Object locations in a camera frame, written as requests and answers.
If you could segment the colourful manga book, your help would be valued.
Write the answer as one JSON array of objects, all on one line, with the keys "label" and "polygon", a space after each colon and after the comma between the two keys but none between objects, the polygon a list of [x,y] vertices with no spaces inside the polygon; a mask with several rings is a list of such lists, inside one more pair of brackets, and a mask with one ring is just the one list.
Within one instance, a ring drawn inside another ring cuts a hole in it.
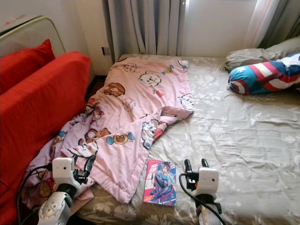
[{"label": "colourful manga book", "polygon": [[147,164],[143,201],[173,206],[176,204],[176,181],[174,163],[150,159]]}]

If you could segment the red fabric cushion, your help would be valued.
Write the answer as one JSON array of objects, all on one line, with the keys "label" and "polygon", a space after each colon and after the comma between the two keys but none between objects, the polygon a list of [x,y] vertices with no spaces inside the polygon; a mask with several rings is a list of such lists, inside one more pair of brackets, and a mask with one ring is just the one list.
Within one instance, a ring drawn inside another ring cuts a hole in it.
[{"label": "red fabric cushion", "polygon": [[16,225],[16,197],[30,161],[84,109],[90,59],[58,56],[0,95],[0,225]]},{"label": "red fabric cushion", "polygon": [[0,94],[55,59],[52,44],[46,39],[41,45],[13,52],[0,59]]}]

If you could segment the bed with grey floral cover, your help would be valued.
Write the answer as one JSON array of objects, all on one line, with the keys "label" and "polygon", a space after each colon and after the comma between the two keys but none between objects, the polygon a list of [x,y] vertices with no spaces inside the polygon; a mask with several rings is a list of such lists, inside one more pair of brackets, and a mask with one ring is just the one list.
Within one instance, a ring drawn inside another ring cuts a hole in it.
[{"label": "bed with grey floral cover", "polygon": [[243,96],[228,89],[223,58],[186,57],[195,111],[153,144],[151,159],[207,159],[232,225],[300,225],[300,94]]}]

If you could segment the red white blue shield bolster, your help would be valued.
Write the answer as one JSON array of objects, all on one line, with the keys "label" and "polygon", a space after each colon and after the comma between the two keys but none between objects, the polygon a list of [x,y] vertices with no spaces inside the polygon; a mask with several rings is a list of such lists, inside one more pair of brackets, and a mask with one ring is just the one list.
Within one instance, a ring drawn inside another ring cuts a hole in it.
[{"label": "red white blue shield bolster", "polygon": [[246,96],[300,86],[300,52],[232,69],[228,86],[229,90]]}]

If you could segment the pink cartoon print blanket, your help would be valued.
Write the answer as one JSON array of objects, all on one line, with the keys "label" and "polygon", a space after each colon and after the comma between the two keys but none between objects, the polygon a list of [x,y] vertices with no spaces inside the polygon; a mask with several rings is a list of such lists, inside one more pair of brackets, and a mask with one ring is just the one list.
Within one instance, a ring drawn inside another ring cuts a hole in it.
[{"label": "pink cartoon print blanket", "polygon": [[126,58],[109,70],[103,88],[83,113],[69,116],[51,132],[28,170],[55,158],[78,156],[81,169],[96,156],[89,180],[75,196],[75,208],[101,187],[120,203],[133,199],[152,144],[168,126],[194,111],[188,60]]}]

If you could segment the grey floral pillow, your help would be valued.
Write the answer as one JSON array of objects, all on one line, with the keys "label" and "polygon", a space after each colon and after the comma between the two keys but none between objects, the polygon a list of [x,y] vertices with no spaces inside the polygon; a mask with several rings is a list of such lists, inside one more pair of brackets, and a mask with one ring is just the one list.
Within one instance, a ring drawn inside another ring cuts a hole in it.
[{"label": "grey floral pillow", "polygon": [[234,51],[227,55],[223,69],[231,72],[240,66],[282,59],[293,53],[300,52],[300,36],[287,39],[269,48],[249,48]]}]

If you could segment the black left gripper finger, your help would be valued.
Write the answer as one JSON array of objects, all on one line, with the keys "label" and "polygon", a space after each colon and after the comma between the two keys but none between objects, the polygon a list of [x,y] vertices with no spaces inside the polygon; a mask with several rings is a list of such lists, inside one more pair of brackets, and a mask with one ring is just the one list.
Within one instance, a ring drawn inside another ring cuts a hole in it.
[{"label": "black left gripper finger", "polygon": [[83,177],[84,178],[87,178],[90,175],[90,172],[92,171],[93,163],[95,160],[96,160],[96,156],[86,157],[86,161],[85,161],[84,167],[83,167]]}]

